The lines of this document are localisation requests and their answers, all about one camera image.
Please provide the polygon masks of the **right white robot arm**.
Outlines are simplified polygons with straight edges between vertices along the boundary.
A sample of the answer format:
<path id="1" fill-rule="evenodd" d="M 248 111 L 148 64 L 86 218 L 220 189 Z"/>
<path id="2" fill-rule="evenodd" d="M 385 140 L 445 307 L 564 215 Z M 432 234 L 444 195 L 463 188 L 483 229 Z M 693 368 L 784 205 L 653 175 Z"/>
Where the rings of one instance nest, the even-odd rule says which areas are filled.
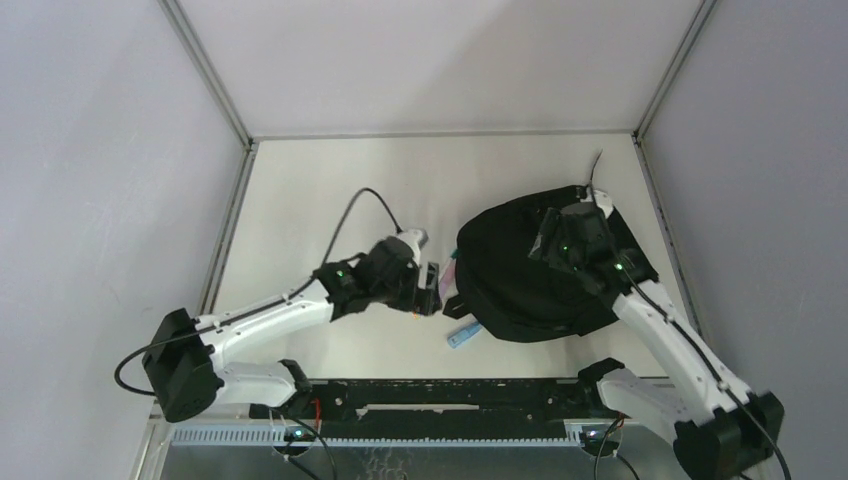
<path id="1" fill-rule="evenodd" d="M 785 415 L 770 392 L 755 393 L 726 367 L 675 307 L 638 248 L 618 250 L 603 226 L 546 222 L 528 254 L 570 273 L 648 348 L 674 386 L 672 393 L 606 358 L 582 369 L 579 406 L 592 416 L 616 411 L 671 447 L 691 479 L 744 477 L 776 458 L 792 476 L 778 445 Z"/>

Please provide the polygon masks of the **black student backpack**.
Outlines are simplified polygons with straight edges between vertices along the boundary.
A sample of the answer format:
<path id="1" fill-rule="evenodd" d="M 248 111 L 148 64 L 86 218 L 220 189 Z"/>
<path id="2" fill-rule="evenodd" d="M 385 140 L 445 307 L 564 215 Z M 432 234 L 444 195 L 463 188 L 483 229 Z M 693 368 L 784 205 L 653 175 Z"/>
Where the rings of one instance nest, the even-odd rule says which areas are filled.
<path id="1" fill-rule="evenodd" d="M 580 187 L 598 191 L 594 180 L 520 196 L 479 213 L 463 225 L 456 238 L 454 286 L 444 302 L 444 315 L 473 317 L 495 338 L 536 343 L 585 336 L 618 317 L 615 300 L 634 292 L 588 292 L 571 274 L 531 261 L 528 253 L 541 228 L 571 224 L 560 210 L 578 201 Z M 643 249 L 616 209 L 605 225 L 614 250 Z"/>

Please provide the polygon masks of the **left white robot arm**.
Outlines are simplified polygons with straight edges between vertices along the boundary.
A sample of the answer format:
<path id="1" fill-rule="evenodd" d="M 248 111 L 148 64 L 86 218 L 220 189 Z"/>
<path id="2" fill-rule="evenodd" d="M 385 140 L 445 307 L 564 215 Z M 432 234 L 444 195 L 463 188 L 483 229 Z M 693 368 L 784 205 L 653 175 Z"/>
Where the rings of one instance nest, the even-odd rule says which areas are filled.
<path id="1" fill-rule="evenodd" d="M 430 316 L 440 310 L 440 268 L 412 260 L 328 263 L 305 285 L 239 311 L 189 316 L 167 314 L 142 367 L 164 418 L 179 423 L 213 406 L 259 404 L 290 417 L 305 414 L 313 394 L 293 359 L 260 363 L 253 354 L 290 334 L 364 312 L 372 304 Z"/>

